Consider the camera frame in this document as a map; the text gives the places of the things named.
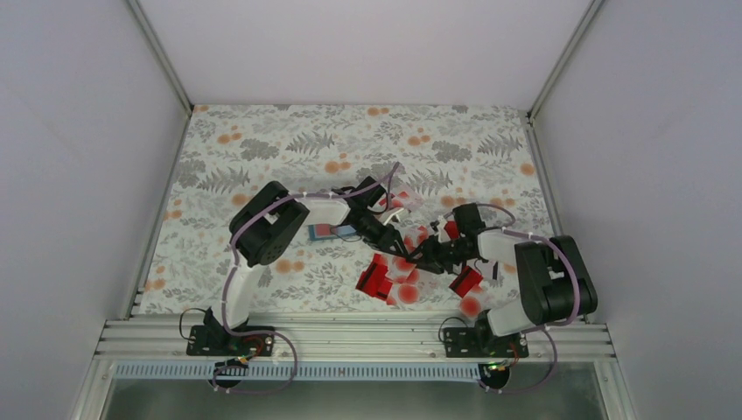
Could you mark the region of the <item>teal leather card holder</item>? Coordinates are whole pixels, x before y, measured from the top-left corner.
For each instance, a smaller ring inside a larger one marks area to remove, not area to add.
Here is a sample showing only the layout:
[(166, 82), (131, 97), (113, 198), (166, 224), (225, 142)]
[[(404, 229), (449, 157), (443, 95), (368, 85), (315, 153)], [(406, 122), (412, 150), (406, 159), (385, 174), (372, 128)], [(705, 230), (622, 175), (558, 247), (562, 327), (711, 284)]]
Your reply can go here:
[(314, 242), (341, 240), (343, 242), (357, 242), (361, 238), (348, 225), (334, 226), (330, 224), (316, 224), (308, 227), (309, 239)]

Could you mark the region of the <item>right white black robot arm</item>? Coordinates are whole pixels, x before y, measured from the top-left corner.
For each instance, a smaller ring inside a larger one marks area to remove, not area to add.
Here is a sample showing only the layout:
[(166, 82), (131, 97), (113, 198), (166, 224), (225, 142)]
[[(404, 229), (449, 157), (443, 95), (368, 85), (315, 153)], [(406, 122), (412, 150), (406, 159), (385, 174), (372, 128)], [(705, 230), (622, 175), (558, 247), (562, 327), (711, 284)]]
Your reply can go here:
[(482, 310), (475, 321), (473, 342), (485, 356), (506, 347), (508, 336), (546, 326), (567, 326), (577, 317), (598, 309), (598, 294), (576, 241), (568, 236), (543, 237), (487, 226), (480, 203), (455, 207), (444, 217), (457, 236), (444, 240), (443, 223), (417, 245), (407, 260), (434, 274), (456, 274), (459, 282), (484, 263), (495, 275), (510, 274), (518, 286), (518, 300), (497, 309)]

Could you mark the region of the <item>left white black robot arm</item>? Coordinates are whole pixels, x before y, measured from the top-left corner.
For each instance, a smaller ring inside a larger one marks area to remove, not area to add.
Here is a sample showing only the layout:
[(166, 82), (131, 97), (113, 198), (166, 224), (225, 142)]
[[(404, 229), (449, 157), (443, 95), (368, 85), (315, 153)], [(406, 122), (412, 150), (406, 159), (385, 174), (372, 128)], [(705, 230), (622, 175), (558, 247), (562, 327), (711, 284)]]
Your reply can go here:
[(219, 305), (211, 306), (204, 317), (209, 343), (221, 354), (232, 354), (242, 346), (241, 327), (249, 319), (249, 287), (306, 226), (349, 226), (371, 249), (407, 257), (401, 234), (372, 210), (381, 198), (391, 203), (389, 190), (371, 177), (356, 187), (301, 194), (290, 194), (278, 181), (266, 184), (229, 222), (234, 267)]

